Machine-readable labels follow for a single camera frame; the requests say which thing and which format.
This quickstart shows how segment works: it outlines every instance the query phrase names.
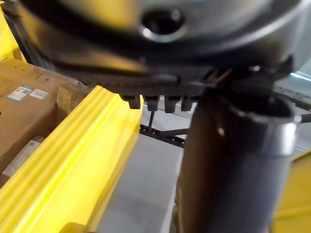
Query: yellow protective bumper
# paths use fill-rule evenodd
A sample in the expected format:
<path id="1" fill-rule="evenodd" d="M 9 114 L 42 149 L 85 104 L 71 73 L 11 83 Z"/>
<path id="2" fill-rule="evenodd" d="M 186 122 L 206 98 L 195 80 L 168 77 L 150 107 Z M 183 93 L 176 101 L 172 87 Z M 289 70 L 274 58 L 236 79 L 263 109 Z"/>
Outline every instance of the yellow protective bumper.
<path id="1" fill-rule="evenodd" d="M 0 61 L 9 57 L 25 61 L 0 8 Z"/>
<path id="2" fill-rule="evenodd" d="M 0 231 L 95 231 L 141 111 L 97 86 L 1 189 Z"/>
<path id="3" fill-rule="evenodd" d="M 294 160 L 272 233 L 311 232 L 311 151 Z"/>

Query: gray floor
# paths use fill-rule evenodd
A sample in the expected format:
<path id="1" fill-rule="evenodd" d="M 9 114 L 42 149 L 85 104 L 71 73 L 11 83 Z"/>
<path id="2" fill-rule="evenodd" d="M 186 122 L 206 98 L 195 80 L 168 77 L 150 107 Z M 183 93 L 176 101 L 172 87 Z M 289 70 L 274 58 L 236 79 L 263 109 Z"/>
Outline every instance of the gray floor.
<path id="1" fill-rule="evenodd" d="M 148 124 L 149 115 L 144 112 L 143 124 Z M 171 130 L 187 128 L 189 124 L 187 118 L 158 111 L 153 127 Z M 140 135 L 97 231 L 160 233 L 181 155 L 181 148 Z"/>

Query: yellow rail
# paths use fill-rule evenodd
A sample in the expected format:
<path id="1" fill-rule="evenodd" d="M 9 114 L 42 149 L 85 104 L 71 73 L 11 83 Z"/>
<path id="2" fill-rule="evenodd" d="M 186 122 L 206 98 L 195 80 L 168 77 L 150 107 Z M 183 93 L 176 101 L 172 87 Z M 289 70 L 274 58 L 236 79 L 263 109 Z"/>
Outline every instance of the yellow rail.
<path id="1" fill-rule="evenodd" d="M 287 181 L 272 233 L 311 232 L 311 151 L 298 156 Z"/>
<path id="2" fill-rule="evenodd" d="M 9 57 L 25 61 L 0 7 L 0 61 Z"/>
<path id="3" fill-rule="evenodd" d="M 97 86 L 1 189 L 1 232 L 94 231 L 140 116 Z"/>

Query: yellow foam padding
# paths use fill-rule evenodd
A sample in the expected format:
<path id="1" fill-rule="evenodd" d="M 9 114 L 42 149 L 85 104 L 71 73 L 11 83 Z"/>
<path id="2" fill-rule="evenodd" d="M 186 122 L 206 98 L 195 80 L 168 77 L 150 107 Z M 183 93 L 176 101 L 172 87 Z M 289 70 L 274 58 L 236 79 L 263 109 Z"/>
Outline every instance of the yellow foam padding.
<path id="1" fill-rule="evenodd" d="M 141 112 L 97 86 L 0 190 L 1 232 L 95 231 Z"/>
<path id="2" fill-rule="evenodd" d="M 6 58 L 15 58 L 25 61 L 18 44 L 7 24 L 3 11 L 0 8 L 0 61 Z"/>
<path id="3" fill-rule="evenodd" d="M 311 151 L 298 156 L 293 162 L 272 232 L 311 232 Z"/>

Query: cardboard box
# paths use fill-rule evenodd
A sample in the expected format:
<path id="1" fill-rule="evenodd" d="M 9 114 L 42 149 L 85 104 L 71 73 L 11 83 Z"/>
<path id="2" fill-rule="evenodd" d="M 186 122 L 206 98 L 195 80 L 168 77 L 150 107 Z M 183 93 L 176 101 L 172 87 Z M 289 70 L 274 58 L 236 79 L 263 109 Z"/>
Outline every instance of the cardboard box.
<path id="1" fill-rule="evenodd" d="M 0 173 L 35 136 L 55 128 L 59 86 L 77 81 L 40 67 L 0 62 Z"/>
<path id="2" fill-rule="evenodd" d="M 56 124 L 65 119 L 91 92 L 92 88 L 81 85 L 62 85 L 58 89 Z"/>
<path id="3" fill-rule="evenodd" d="M 0 174 L 0 188 L 5 185 L 5 183 L 10 179 L 7 175 Z"/>

